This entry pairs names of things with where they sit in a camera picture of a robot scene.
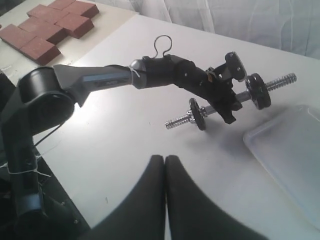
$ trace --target red brick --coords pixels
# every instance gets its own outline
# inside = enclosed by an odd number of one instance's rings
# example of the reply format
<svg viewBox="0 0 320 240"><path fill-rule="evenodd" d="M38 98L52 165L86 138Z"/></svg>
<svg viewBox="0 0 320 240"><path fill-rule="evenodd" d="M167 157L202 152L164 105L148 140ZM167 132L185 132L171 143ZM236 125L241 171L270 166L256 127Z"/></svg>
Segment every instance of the red brick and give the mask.
<svg viewBox="0 0 320 240"><path fill-rule="evenodd" d="M49 4L48 7L63 10L72 4L75 0L55 0L53 3Z"/></svg>
<svg viewBox="0 0 320 240"><path fill-rule="evenodd" d="M81 38L94 27L94 24L89 18L73 13L69 13L58 21L56 25L64 28L70 36L76 39Z"/></svg>
<svg viewBox="0 0 320 240"><path fill-rule="evenodd" d="M20 51L26 57L42 66L47 65L60 54L57 46L40 37L32 39L27 45L22 47Z"/></svg>
<svg viewBox="0 0 320 240"><path fill-rule="evenodd" d="M29 17L42 19L48 23L55 24L60 19L65 17L68 13L65 11L57 10L48 6L39 4L32 10L27 12Z"/></svg>
<svg viewBox="0 0 320 240"><path fill-rule="evenodd" d="M75 1L64 9L72 14L77 14L86 18L92 19L95 15L99 13L99 9L93 3Z"/></svg>
<svg viewBox="0 0 320 240"><path fill-rule="evenodd" d="M0 38L17 50L21 49L35 37L35 34L22 30L13 24L8 25L0 31Z"/></svg>
<svg viewBox="0 0 320 240"><path fill-rule="evenodd" d="M62 27L33 16L21 23L18 27L54 45L67 37L66 31Z"/></svg>

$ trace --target wire hook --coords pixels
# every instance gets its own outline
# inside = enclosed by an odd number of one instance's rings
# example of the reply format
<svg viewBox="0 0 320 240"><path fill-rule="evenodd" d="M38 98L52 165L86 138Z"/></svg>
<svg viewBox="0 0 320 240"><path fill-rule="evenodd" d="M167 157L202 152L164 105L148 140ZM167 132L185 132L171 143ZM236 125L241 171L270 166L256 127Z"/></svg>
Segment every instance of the wire hook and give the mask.
<svg viewBox="0 0 320 240"><path fill-rule="evenodd" d="M158 36L158 37L154 40L153 46L154 46L154 49L155 49L156 54L155 54L154 57L152 57L152 59L155 59L155 58L158 56L158 54L159 54L159 53L158 53L157 46L156 46L156 43L157 43L158 39L159 39L159 38L162 38L162 37L167 37L168 39L170 39L170 47L162 53L162 56L164 57L164 56L165 56L165 53L169 52L169 51L172 49L172 38L171 38L170 36L168 36L168 35L160 35L160 36Z"/></svg>

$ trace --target white table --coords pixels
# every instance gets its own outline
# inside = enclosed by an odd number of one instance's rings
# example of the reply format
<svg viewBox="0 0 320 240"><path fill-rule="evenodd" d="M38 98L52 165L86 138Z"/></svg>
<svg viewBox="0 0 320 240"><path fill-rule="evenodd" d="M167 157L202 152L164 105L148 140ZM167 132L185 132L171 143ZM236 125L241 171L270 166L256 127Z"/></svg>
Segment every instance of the white table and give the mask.
<svg viewBox="0 0 320 240"><path fill-rule="evenodd" d="M183 114L189 98L195 97L174 85L92 93L63 127L38 146L89 225L94 227L120 204L152 154L178 155L205 194L250 228L270 240L319 240L320 232L253 157L243 135L290 106L319 106L320 61L136 15L74 65L127 66L134 59L153 56L154 40L162 34L173 39L170 54L202 69L219 66L226 53L236 51L249 74L259 73L270 81L294 72L298 82L272 92L270 108L258 111L252 102L244 103L234 113L237 121L232 125L217 114L210 116L207 131L191 124L166 130L164 123ZM166 39L160 40L159 52L167 45ZM244 83L236 83L234 89L243 91Z"/></svg>
<svg viewBox="0 0 320 240"><path fill-rule="evenodd" d="M27 12L29 10L38 4L47 6L53 1L54 0L26 0L3 16L0 16L0 24L3 28L9 24L18 26L28 19ZM136 14L133 11L107 6L97 2L94 3L100 11L100 13L92 19L94 29L80 39L70 36L66 37L57 45L61 54L52 60L48 64L49 66L74 63ZM15 85L21 77L38 67L35 62L23 56L2 40L0 40L0 53L0 69L3 70Z"/></svg>

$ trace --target white fabric backdrop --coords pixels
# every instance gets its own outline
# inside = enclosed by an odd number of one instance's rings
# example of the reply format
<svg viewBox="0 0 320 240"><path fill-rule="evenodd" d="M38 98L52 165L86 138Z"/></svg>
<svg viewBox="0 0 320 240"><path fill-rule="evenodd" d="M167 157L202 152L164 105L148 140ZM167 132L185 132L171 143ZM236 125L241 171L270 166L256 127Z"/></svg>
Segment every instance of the white fabric backdrop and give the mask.
<svg viewBox="0 0 320 240"><path fill-rule="evenodd" d="M320 0L94 0L320 59Z"/></svg>

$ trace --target clear plastic lid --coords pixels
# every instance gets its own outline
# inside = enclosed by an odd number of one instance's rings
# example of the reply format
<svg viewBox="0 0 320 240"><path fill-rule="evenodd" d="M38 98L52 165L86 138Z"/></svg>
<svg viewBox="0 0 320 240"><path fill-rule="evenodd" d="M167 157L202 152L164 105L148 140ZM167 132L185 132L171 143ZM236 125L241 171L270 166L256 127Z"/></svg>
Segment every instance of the clear plastic lid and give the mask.
<svg viewBox="0 0 320 240"><path fill-rule="evenodd" d="M244 143L320 230L320 111L295 106L247 132Z"/></svg>

